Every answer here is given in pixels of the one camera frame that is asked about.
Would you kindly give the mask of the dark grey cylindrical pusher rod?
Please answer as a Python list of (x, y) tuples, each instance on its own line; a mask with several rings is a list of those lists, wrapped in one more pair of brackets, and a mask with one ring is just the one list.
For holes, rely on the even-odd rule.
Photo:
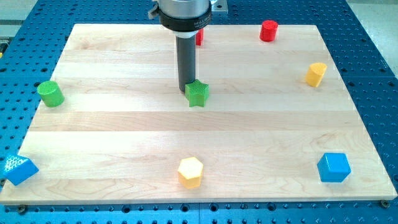
[(196, 36), (176, 37), (178, 87), (185, 91), (185, 85), (196, 79)]

